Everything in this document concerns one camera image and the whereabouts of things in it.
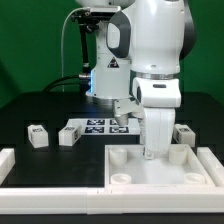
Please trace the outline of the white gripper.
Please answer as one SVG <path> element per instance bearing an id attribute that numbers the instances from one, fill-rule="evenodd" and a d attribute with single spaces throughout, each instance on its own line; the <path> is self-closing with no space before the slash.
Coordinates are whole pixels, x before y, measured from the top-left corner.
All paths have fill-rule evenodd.
<path id="1" fill-rule="evenodd" d="M 143 156 L 153 160 L 168 152 L 175 123 L 175 109 L 181 104 L 179 80 L 133 80 L 134 99 L 116 100 L 114 116 L 119 126 L 128 124 L 132 114 L 142 122 Z"/>

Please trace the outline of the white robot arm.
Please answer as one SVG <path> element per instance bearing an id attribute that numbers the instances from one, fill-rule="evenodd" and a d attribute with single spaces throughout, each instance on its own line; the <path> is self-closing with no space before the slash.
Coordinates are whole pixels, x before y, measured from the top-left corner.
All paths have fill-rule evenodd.
<path id="1" fill-rule="evenodd" d="M 97 62 L 86 96 L 111 102 L 121 126 L 139 119 L 143 155 L 168 152 L 181 104 L 180 61 L 195 43 L 188 0 L 76 0 L 96 33 Z"/>

